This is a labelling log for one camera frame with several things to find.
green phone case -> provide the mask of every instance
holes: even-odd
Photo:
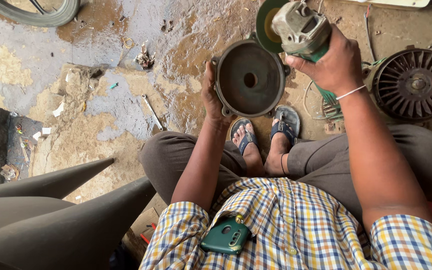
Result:
[[[226,218],[209,230],[201,242],[201,249],[236,255],[242,251],[248,234],[246,225],[237,223],[235,217]]]

checkered shirt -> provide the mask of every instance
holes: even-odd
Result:
[[[168,206],[140,269],[432,269],[431,223],[385,216],[372,225],[369,242],[331,195],[288,178],[238,181],[211,212],[191,202]],[[201,240],[219,217],[237,213],[251,231],[242,252],[203,251]]]

foot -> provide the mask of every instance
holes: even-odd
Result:
[[[274,119],[273,126],[277,125],[278,122],[279,119]],[[289,153],[290,150],[291,143],[283,132],[274,134],[273,139],[271,140],[271,148],[269,149],[268,158],[264,164],[264,170],[268,176],[281,177],[289,174],[288,155],[286,154]]]
[[[252,124],[246,124],[246,129],[255,134],[255,129]],[[246,130],[244,130],[244,126],[239,126],[237,133],[234,133],[233,143],[239,148],[242,139],[246,136]],[[243,158],[246,162],[246,176],[247,177],[264,177],[265,168],[263,166],[263,160],[261,159],[261,155],[259,154],[259,149],[255,145],[255,143],[250,142],[246,145],[246,148],[243,152]]]

green grinding disc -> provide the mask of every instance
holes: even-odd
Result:
[[[271,29],[274,16],[288,0],[266,0],[256,15],[256,38],[265,50],[273,53],[284,52],[281,38]]]

spanner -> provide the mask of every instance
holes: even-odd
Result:
[[[148,105],[149,110],[151,111],[151,113],[153,114],[153,118],[156,121],[156,125],[159,127],[160,131],[163,131],[163,125],[161,125],[161,122],[159,121],[158,117],[155,114],[155,111],[153,110],[153,108],[151,107],[151,105],[149,105],[148,100],[146,99],[146,95],[142,94],[141,95],[142,99],[146,102],[146,105]]]

